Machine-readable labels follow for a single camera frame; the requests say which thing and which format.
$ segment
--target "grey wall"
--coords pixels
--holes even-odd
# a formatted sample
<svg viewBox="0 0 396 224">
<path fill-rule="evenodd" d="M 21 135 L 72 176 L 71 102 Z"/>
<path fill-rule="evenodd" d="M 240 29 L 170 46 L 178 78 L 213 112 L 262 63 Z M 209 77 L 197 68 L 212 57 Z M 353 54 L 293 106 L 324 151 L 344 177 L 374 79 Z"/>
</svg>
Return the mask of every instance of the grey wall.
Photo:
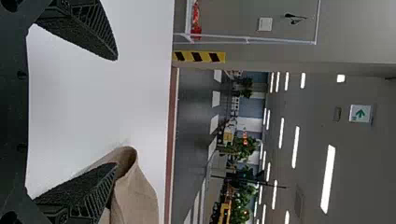
<svg viewBox="0 0 396 224">
<path fill-rule="evenodd" d="M 201 24 L 204 34 L 312 40 L 317 7 L 318 0 L 203 1 Z M 299 25 L 291 25 L 290 20 L 284 17 L 287 12 L 309 19 Z M 259 17 L 273 18 L 272 32 L 257 32 Z"/>
<path fill-rule="evenodd" d="M 293 11 L 302 10 L 307 6 L 310 5 L 296 5 Z M 257 5 L 246 4 L 244 7 L 253 10 Z M 224 6 L 211 10 L 231 9 Z M 266 12 L 266 10 L 264 8 L 262 14 L 269 14 L 271 11 L 268 9 Z M 396 70 L 396 66 L 393 65 L 396 63 L 395 12 L 396 2 L 392 0 L 322 1 L 316 46 L 194 45 L 174 47 L 227 52 L 226 64 L 199 66 L 292 72 L 301 72 L 310 68 L 316 74 L 330 70 L 349 75 L 393 76 Z M 251 18 L 239 17 L 239 20 L 250 21 Z M 209 30 L 210 26 L 211 23 L 208 23 L 204 29 Z"/>
<path fill-rule="evenodd" d="M 335 76 L 307 76 L 300 90 L 300 77 L 290 77 L 287 92 L 271 94 L 271 126 L 265 149 L 272 163 L 271 182 L 290 186 L 279 190 L 276 210 L 267 210 L 266 223 L 283 223 L 290 210 L 290 223 L 300 223 L 293 212 L 298 184 L 305 195 L 303 223 L 393 223 L 396 200 L 396 82 L 379 78 L 347 77 L 345 84 Z M 280 81 L 283 88 L 284 76 Z M 350 104 L 376 105 L 374 125 L 347 122 Z M 343 109 L 340 122 L 332 121 L 336 106 Z M 285 118 L 284 142 L 277 148 L 280 118 Z M 301 127 L 296 170 L 291 169 L 295 126 Z M 336 147 L 332 193 L 328 215 L 320 210 L 320 195 L 327 146 Z M 264 201 L 272 201 L 267 190 Z"/>
</svg>

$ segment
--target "potted plant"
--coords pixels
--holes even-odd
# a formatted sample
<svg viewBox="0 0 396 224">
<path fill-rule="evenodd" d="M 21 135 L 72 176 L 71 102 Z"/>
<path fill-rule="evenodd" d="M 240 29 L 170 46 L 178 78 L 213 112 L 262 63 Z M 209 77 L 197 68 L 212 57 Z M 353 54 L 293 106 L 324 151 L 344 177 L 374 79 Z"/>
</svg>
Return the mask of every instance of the potted plant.
<svg viewBox="0 0 396 224">
<path fill-rule="evenodd" d="M 236 161 L 247 160 L 248 157 L 253 154 L 257 148 L 257 141 L 252 137 L 247 138 L 247 145 L 244 145 L 244 139 L 235 137 L 233 139 L 233 145 L 224 147 L 220 150 L 220 153 L 228 153 L 235 156 Z"/>
<path fill-rule="evenodd" d="M 240 77 L 235 80 L 237 84 L 245 87 L 245 88 L 251 88 L 253 86 L 253 79 L 251 77 Z"/>
<path fill-rule="evenodd" d="M 231 224 L 245 224 L 250 219 L 250 211 L 247 206 L 252 197 L 257 194 L 257 190 L 250 185 L 241 185 L 233 196 L 231 209 Z"/>
</svg>

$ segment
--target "hazard stripe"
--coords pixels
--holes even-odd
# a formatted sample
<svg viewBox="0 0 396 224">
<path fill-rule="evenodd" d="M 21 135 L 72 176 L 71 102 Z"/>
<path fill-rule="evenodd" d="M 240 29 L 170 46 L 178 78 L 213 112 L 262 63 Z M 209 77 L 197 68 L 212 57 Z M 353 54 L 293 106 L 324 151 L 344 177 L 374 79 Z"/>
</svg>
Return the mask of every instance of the hazard stripe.
<svg viewBox="0 0 396 224">
<path fill-rule="evenodd" d="M 172 60 L 188 63 L 225 63 L 225 52 L 176 50 Z"/>
</svg>

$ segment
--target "ceiling light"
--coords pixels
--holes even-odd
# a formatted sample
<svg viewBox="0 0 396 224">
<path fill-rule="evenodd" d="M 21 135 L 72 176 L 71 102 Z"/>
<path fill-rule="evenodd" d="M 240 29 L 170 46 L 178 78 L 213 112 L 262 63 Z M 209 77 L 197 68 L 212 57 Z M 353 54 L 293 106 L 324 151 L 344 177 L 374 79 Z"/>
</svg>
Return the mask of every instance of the ceiling light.
<svg viewBox="0 0 396 224">
<path fill-rule="evenodd" d="M 293 169 L 296 168 L 296 162 L 297 162 L 297 152 L 298 152 L 298 143 L 300 141 L 300 127 L 296 127 L 296 131 L 294 134 L 294 145 L 293 145 L 293 155 L 291 157 L 291 167 Z"/>
<path fill-rule="evenodd" d="M 345 82 L 345 81 L 346 81 L 346 75 L 338 75 L 337 76 L 338 83 Z"/>
<path fill-rule="evenodd" d="M 264 156 L 262 157 L 262 170 L 265 170 L 265 160 L 267 158 L 267 151 L 264 150 Z"/>
<path fill-rule="evenodd" d="M 277 74 L 276 74 L 276 88 L 275 88 L 276 92 L 279 92 L 279 80 L 280 80 L 280 72 L 277 72 Z"/>
<path fill-rule="evenodd" d="M 262 148 L 263 148 L 264 143 L 262 142 L 262 144 L 260 145 L 260 160 L 262 159 Z"/>
<path fill-rule="evenodd" d="M 274 90 L 274 73 L 271 74 L 271 86 L 270 86 L 270 93 Z"/>
<path fill-rule="evenodd" d="M 257 201 L 254 203 L 254 217 L 257 215 Z"/>
<path fill-rule="evenodd" d="M 301 73 L 301 84 L 300 84 L 301 89 L 305 88 L 305 77 L 306 77 L 306 74 Z"/>
<path fill-rule="evenodd" d="M 267 119 L 267 108 L 264 108 L 264 117 L 262 118 L 262 125 L 265 125 L 266 119 Z"/>
<path fill-rule="evenodd" d="M 277 192 L 277 180 L 275 181 L 274 184 L 273 203 L 272 203 L 273 210 L 275 210 L 275 205 L 276 205 L 276 192 Z"/>
<path fill-rule="evenodd" d="M 332 189 L 332 171 L 334 169 L 335 147 L 329 145 L 326 160 L 326 170 L 324 173 L 323 190 L 320 207 L 325 214 L 329 209 L 330 192 Z"/>
<path fill-rule="evenodd" d="M 267 127 L 266 127 L 266 130 L 267 130 L 267 131 L 270 129 L 270 118 L 271 118 L 271 110 L 268 110 L 268 114 L 267 114 Z"/>
<path fill-rule="evenodd" d="M 285 91 L 287 91 L 289 88 L 289 72 L 286 73 L 285 77 Z"/>
<path fill-rule="evenodd" d="M 267 177 L 265 178 L 265 181 L 270 181 L 270 174 L 271 174 L 271 162 L 268 162 L 267 165 Z"/>
<path fill-rule="evenodd" d="M 262 204 L 262 186 L 260 186 L 259 204 Z"/>
<path fill-rule="evenodd" d="M 289 211 L 286 211 L 285 224 L 289 224 L 289 222 L 290 222 L 290 214 L 289 214 Z"/>
<path fill-rule="evenodd" d="M 265 213 L 266 213 L 266 210 L 267 210 L 267 205 L 264 205 L 262 207 L 262 224 L 265 224 Z"/>
<path fill-rule="evenodd" d="M 282 143 L 283 143 L 283 127 L 284 127 L 284 125 L 285 125 L 285 119 L 282 118 L 282 119 L 280 120 L 280 133 L 279 133 L 279 144 L 278 144 L 279 149 L 282 148 Z"/>
</svg>

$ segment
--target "red fire extinguisher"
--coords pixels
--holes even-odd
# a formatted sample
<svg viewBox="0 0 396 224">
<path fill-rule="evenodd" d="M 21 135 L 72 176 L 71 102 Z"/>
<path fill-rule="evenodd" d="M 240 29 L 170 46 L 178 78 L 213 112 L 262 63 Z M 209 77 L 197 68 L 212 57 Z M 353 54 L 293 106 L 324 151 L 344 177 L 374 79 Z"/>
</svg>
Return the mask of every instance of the red fire extinguisher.
<svg viewBox="0 0 396 224">
<path fill-rule="evenodd" d="M 199 24 L 199 19 L 200 19 L 200 8 L 198 5 L 198 2 L 194 4 L 192 7 L 192 23 L 191 23 L 191 33 L 200 35 L 202 33 L 202 27 Z M 192 37 L 194 40 L 200 40 L 200 36 L 193 36 Z"/>
</svg>

